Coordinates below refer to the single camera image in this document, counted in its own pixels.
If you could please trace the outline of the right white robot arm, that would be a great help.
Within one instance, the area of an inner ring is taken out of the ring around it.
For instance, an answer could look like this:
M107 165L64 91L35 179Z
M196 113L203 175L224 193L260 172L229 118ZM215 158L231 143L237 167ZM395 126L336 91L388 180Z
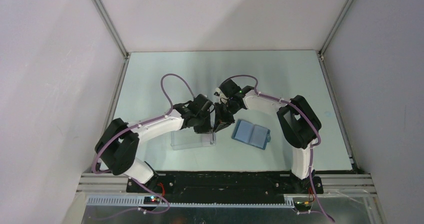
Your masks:
M212 130L218 132L235 123L234 115L244 110L256 110L279 120L283 135L292 146L291 188L304 193L311 186L313 148L321 143L322 124L306 99L297 95L286 101L263 94L257 86L240 88L230 77L216 88L215 118Z

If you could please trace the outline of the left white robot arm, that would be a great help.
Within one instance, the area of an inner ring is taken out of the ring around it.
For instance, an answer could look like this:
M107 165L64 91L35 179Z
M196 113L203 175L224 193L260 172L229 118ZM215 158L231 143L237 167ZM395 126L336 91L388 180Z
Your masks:
M194 100L175 104L164 115L150 120L133 124L121 118L112 120L94 148L96 157L92 171L102 173L96 168L101 160L107 167L105 173L126 175L138 181L145 192L153 192L158 186L158 179L154 169L136 157L139 144L185 128L193 128L198 134L210 133L212 105L212 101L199 94Z

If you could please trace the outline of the clear plastic card box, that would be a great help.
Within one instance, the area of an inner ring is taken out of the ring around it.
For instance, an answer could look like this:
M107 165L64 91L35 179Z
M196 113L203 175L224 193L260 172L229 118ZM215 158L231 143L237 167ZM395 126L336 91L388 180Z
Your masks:
M194 129L171 132L170 146L174 151L212 147L216 145L215 133L198 134Z

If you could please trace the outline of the blue leather card holder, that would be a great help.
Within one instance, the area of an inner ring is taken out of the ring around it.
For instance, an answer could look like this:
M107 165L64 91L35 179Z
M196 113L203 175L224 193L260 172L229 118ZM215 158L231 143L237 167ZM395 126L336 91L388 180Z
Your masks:
M271 131L260 125L239 119L235 123L235 128L231 138L238 142L265 150L271 141Z

